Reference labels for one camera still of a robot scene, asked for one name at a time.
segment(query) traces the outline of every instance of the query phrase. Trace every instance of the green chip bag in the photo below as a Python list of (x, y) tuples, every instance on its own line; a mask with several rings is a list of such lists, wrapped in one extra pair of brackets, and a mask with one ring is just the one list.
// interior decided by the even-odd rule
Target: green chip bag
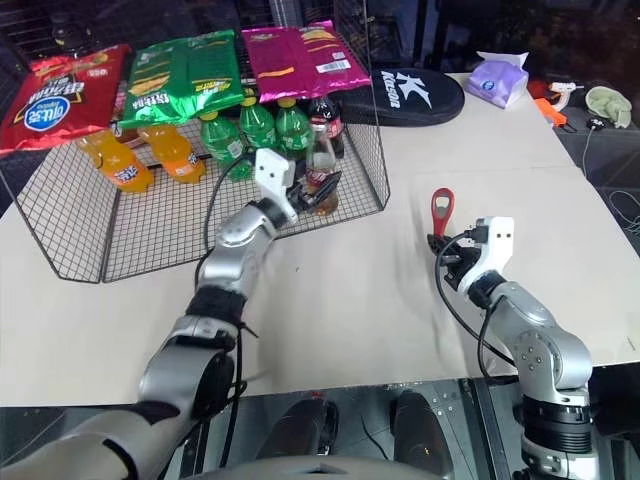
[(137, 53), (119, 124), (180, 124), (243, 99), (233, 30), (179, 38)]

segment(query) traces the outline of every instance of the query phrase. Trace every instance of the tabletop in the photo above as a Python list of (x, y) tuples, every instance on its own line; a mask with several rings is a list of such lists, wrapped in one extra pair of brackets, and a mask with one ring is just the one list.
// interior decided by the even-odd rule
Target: tabletop
[[(249, 394), (478, 376), (475, 341), (435, 291), (429, 201), (456, 194), (448, 234), (515, 219), (504, 276), (545, 304), (596, 364), (640, 360), (640, 260), (525, 96), (467, 96), (451, 122), (382, 128), (384, 211), (274, 243), (244, 320)], [(195, 263), (109, 284), (59, 280), (12, 206), (0, 219), (0, 405), (116, 404), (193, 294)], [(479, 311), (449, 290), (479, 329)], [(489, 371), (509, 367), (487, 353)]]

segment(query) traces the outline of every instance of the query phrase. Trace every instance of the orange juice bottle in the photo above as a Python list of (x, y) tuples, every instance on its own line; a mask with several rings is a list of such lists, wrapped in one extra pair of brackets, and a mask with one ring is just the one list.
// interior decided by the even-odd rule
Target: orange juice bottle
[(193, 153), (189, 141), (173, 125), (138, 128), (140, 137), (151, 145), (151, 150), (167, 173), (178, 182), (198, 183), (205, 173), (204, 163)]
[(92, 133), (75, 141), (89, 154), (94, 165), (123, 192), (144, 192), (153, 184), (153, 174), (111, 130)]

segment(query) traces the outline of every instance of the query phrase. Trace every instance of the snack packaging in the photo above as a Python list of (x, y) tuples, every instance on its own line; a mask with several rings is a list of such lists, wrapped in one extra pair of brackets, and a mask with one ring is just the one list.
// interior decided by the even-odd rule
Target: snack packaging
[(0, 154), (40, 150), (109, 127), (128, 45), (34, 62), (0, 127)]
[(222, 30), (139, 51), (120, 126), (181, 124), (242, 102), (234, 36)]
[(508, 108), (527, 89), (529, 74), (522, 66), (529, 53), (477, 53), (484, 62), (473, 71), (465, 90), (500, 108)]
[(253, 28), (243, 30), (242, 36), (261, 103), (322, 97), (371, 84), (331, 22), (306, 28)]

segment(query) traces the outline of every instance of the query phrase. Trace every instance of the tissue box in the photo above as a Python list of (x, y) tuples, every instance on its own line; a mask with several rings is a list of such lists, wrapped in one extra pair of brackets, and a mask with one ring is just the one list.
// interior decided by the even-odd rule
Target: tissue box
[(529, 74), (522, 69), (529, 52), (520, 55), (477, 52), (484, 62), (469, 77), (466, 91), (500, 108), (507, 108), (522, 96)]

